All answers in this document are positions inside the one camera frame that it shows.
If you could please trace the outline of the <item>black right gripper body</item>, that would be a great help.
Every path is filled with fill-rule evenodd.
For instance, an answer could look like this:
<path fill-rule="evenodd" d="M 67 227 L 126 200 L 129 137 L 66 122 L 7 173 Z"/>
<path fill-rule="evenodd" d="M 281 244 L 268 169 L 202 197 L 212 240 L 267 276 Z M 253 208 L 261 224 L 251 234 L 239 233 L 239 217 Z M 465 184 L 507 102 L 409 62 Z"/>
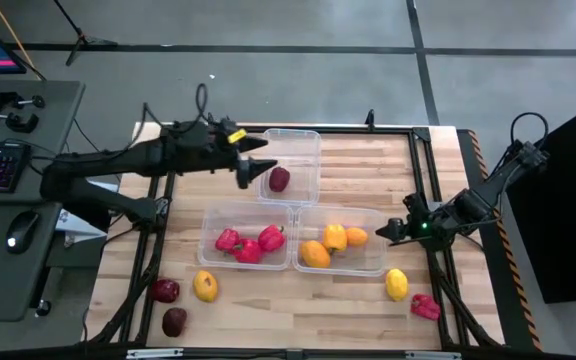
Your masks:
<path fill-rule="evenodd" d="M 419 242 L 426 250 L 442 250 L 442 237 L 433 225 L 425 195 L 412 193 L 404 198 L 403 203 L 408 210 L 405 237 Z"/>

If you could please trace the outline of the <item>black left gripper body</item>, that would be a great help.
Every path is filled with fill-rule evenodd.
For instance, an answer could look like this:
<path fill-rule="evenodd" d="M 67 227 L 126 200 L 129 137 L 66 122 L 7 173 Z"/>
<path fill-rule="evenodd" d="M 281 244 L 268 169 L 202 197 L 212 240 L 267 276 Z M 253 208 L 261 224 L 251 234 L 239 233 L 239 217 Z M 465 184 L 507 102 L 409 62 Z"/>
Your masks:
<path fill-rule="evenodd" d="M 239 147 L 236 143 L 231 143 L 228 138 L 240 128 L 229 118 L 219 120 L 209 118 L 207 126 L 209 143 L 205 157 L 206 170 L 211 173 L 222 169 L 233 172 L 240 159 Z"/>

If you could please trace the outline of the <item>dark red apple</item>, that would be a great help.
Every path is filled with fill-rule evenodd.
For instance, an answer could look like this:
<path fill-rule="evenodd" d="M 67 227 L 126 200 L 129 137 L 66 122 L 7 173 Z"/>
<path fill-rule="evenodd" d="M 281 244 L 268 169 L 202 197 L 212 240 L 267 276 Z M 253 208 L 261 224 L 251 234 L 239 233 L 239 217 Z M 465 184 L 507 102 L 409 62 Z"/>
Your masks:
<path fill-rule="evenodd" d="M 174 303 L 180 295 L 180 285 L 170 279 L 158 279 L 151 287 L 154 300 L 161 303 Z"/>
<path fill-rule="evenodd" d="M 286 168 L 273 168 L 268 180 L 269 189 L 273 192 L 283 192 L 287 188 L 290 178 L 291 174 Z"/>

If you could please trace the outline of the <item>oval orange fruit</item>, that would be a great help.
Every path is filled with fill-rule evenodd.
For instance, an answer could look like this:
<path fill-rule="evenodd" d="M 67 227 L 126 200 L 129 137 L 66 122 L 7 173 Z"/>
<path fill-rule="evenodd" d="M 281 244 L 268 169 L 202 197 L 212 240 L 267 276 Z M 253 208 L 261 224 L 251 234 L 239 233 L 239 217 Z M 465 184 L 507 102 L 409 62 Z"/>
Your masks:
<path fill-rule="evenodd" d="M 350 227 L 345 230 L 347 245 L 349 247 L 364 246 L 369 239 L 369 235 L 365 230 L 358 227 Z"/>

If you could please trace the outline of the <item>clear plastic bin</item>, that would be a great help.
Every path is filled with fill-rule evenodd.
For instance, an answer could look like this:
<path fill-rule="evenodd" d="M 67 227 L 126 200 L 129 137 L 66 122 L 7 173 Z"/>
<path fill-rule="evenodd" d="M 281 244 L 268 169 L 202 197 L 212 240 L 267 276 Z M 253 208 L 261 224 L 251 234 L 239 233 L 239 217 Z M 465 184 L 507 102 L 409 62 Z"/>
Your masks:
<path fill-rule="evenodd" d="M 362 228 L 369 235 L 368 242 L 361 247 L 349 247 L 345 251 L 330 253 L 328 268 L 307 266 L 300 255 L 303 242 L 315 240 L 322 244 L 323 231 L 327 225 L 341 224 L 345 230 L 350 227 Z M 383 274 L 386 267 L 386 242 L 375 234 L 385 224 L 385 217 L 370 209 L 332 206 L 309 206 L 300 208 L 294 219 L 293 264 L 301 272 L 376 277 Z"/>
<path fill-rule="evenodd" d="M 271 128 L 263 133 L 268 144 L 256 151 L 262 158 L 277 160 L 275 167 L 284 167 L 291 178 L 283 192 L 269 189 L 268 170 L 256 181 L 257 198 L 293 207 L 314 204 L 319 200 L 321 136 L 312 130 Z"/>
<path fill-rule="evenodd" d="M 285 270 L 290 262 L 293 215 L 288 206 L 273 203 L 231 201 L 210 205 L 204 212 L 198 259 L 202 265 L 210 267 Z M 285 241 L 271 252 L 262 250 L 257 263 L 240 262 L 233 254 L 216 246 L 219 236 L 226 230 L 235 231 L 240 239 L 257 240 L 271 225 L 282 230 Z"/>

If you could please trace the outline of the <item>yellow lemon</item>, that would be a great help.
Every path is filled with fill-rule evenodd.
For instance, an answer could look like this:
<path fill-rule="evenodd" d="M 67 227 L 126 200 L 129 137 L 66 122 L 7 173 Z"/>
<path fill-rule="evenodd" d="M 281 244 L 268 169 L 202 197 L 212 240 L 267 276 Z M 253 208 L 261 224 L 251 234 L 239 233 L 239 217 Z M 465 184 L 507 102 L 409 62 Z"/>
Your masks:
<path fill-rule="evenodd" d="M 393 268 L 389 270 L 386 275 L 385 284 L 388 295 L 394 301 L 401 301 L 408 294 L 408 279 L 400 269 Z"/>

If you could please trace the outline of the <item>orange-yellow bell pepper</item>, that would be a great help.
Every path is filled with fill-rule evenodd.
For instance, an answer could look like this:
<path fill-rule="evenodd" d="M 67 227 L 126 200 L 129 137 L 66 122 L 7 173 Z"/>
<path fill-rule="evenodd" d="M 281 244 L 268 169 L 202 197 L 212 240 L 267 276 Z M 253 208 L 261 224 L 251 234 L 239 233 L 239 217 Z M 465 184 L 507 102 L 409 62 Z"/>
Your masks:
<path fill-rule="evenodd" d="M 345 251 L 347 248 L 347 234 L 341 224 L 327 225 L 323 231 L 323 246 L 330 252 Z"/>

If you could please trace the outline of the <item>red bell pepper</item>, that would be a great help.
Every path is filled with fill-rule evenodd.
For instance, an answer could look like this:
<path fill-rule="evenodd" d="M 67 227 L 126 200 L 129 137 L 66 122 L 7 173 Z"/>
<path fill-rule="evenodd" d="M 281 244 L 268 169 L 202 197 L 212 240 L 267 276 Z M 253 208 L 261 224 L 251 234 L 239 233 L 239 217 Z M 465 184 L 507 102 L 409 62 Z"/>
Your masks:
<path fill-rule="evenodd" d="M 258 244 L 264 252 L 274 252 L 278 250 L 284 245 L 285 241 L 283 226 L 270 225 L 258 236 Z"/>
<path fill-rule="evenodd" d="M 215 248 L 224 253 L 231 253 L 239 243 L 239 233 L 232 228 L 226 228 L 215 241 Z"/>
<path fill-rule="evenodd" d="M 232 255 L 240 263 L 258 264 L 262 258 L 262 249 L 256 240 L 242 238 L 233 247 Z"/>
<path fill-rule="evenodd" d="M 420 317 L 437 321 L 441 315 L 441 307 L 434 301 L 432 296 L 415 294 L 412 297 L 410 311 Z"/>

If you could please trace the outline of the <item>yellow pepper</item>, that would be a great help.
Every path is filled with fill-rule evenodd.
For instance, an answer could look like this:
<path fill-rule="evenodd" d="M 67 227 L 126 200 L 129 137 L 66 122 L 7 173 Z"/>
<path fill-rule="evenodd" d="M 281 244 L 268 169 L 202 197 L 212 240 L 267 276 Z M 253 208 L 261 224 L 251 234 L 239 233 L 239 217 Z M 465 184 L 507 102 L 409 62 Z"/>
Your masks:
<path fill-rule="evenodd" d="M 217 280 L 208 271 L 200 270 L 193 279 L 193 290 L 199 300 L 212 303 L 218 294 Z"/>

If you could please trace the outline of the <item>dark red pepper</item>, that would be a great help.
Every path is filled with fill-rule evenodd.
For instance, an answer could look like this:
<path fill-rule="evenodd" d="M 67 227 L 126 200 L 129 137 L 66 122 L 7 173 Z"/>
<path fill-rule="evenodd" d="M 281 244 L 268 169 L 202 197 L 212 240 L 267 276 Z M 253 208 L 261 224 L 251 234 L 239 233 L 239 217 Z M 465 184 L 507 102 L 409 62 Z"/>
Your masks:
<path fill-rule="evenodd" d="M 168 309 L 162 318 L 162 331 L 168 337 L 178 337 L 182 334 L 187 320 L 187 312 L 183 308 Z"/>

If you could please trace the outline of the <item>grey desk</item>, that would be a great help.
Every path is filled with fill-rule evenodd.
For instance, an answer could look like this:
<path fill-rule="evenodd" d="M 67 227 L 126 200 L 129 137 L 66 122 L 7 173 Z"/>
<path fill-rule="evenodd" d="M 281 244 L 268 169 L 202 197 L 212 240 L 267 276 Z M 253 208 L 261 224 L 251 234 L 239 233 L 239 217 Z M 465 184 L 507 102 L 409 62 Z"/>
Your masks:
<path fill-rule="evenodd" d="M 43 109 L 27 105 L 18 112 L 24 121 L 38 116 L 38 125 L 29 134 L 15 133 L 0 120 L 0 141 L 25 140 L 34 145 L 33 154 L 42 156 L 61 152 L 84 90 L 77 81 L 0 80 L 0 92 L 16 92 L 26 100 L 40 95 L 46 102 Z M 13 192 L 0 193 L 0 322 L 20 321 L 30 309 L 52 242 L 61 206 L 41 201 L 40 183 L 40 175 L 26 168 Z M 12 254 L 7 251 L 8 228 L 17 215 L 29 210 L 39 214 L 33 240 L 25 252 Z"/>

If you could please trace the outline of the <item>black c-clamp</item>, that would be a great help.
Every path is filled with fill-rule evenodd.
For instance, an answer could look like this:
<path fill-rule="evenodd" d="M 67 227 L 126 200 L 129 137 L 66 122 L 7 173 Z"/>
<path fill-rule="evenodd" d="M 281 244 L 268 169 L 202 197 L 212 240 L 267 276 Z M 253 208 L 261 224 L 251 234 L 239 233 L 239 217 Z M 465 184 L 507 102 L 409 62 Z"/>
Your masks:
<path fill-rule="evenodd" d="M 33 105 L 36 108 L 42 109 L 46 106 L 46 103 L 40 95 L 34 95 L 30 100 L 25 100 L 17 92 L 0 92 L 0 111 L 7 106 L 23 109 L 26 105 Z"/>
<path fill-rule="evenodd" d="M 18 133 L 32 133 L 39 123 L 39 117 L 35 114 L 32 114 L 27 120 L 23 120 L 21 116 L 15 113 L 0 114 L 0 119 L 5 121 L 10 130 Z"/>

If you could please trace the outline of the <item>black computer mouse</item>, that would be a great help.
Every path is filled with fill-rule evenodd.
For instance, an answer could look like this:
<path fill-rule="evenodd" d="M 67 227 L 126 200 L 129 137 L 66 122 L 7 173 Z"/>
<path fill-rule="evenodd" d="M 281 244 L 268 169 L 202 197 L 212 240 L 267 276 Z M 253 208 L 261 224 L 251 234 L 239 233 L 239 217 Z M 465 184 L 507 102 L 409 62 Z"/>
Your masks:
<path fill-rule="evenodd" d="M 39 219 L 38 212 L 28 210 L 12 220 L 6 233 L 6 249 L 9 253 L 21 254 L 30 247 Z"/>

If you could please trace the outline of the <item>yellow pole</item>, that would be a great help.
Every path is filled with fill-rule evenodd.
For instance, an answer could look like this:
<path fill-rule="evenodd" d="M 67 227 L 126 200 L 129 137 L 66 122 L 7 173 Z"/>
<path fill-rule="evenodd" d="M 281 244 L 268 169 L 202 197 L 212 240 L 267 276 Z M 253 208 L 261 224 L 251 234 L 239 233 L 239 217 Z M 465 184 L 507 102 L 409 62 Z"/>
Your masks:
<path fill-rule="evenodd" d="M 19 47 L 19 50 L 22 52 L 23 58 L 25 60 L 25 63 L 31 67 L 31 68 L 35 68 L 34 63 L 32 61 L 32 59 L 30 58 L 30 56 L 28 55 L 25 47 L 23 46 L 22 42 L 20 41 L 17 33 L 15 32 L 15 30 L 13 29 L 13 27 L 10 25 L 7 17 L 4 15 L 4 13 L 2 12 L 2 10 L 0 9 L 0 19 L 2 20 L 2 22 L 4 23 L 5 27 L 7 28 L 7 30 L 9 31 L 10 35 L 13 37 L 16 45 Z"/>

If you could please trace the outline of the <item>silver metal bracket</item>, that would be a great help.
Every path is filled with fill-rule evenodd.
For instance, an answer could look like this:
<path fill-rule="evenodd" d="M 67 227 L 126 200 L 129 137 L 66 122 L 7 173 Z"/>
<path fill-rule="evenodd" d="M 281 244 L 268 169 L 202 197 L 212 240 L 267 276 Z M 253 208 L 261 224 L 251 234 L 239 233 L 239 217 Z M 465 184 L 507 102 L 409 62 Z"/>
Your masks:
<path fill-rule="evenodd" d="M 152 348 L 152 349 L 131 349 L 126 353 L 126 360 L 162 360 L 165 358 L 182 357 L 183 348 Z"/>
<path fill-rule="evenodd" d="M 455 352 L 440 351 L 406 351 L 406 360 L 462 360 L 462 355 Z"/>

